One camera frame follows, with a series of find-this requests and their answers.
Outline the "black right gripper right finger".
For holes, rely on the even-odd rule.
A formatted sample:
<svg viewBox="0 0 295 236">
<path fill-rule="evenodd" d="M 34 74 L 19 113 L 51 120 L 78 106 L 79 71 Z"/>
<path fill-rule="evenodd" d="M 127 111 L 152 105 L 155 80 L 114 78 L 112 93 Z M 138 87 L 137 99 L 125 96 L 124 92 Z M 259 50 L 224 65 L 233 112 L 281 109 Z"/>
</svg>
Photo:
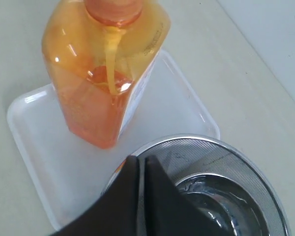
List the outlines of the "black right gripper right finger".
<svg viewBox="0 0 295 236">
<path fill-rule="evenodd" d="M 145 159 L 144 208 L 148 236 L 232 236 L 192 205 L 156 156 Z"/>
</svg>

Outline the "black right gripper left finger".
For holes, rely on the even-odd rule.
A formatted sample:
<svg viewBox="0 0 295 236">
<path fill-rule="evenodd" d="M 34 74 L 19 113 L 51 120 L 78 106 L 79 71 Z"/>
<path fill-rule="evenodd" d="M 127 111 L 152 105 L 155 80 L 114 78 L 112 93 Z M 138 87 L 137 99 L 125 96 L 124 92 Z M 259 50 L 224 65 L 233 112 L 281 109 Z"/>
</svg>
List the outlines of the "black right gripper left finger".
<svg viewBox="0 0 295 236">
<path fill-rule="evenodd" d="M 140 166 L 128 156 L 107 191 L 81 216 L 54 236 L 135 236 Z"/>
</svg>

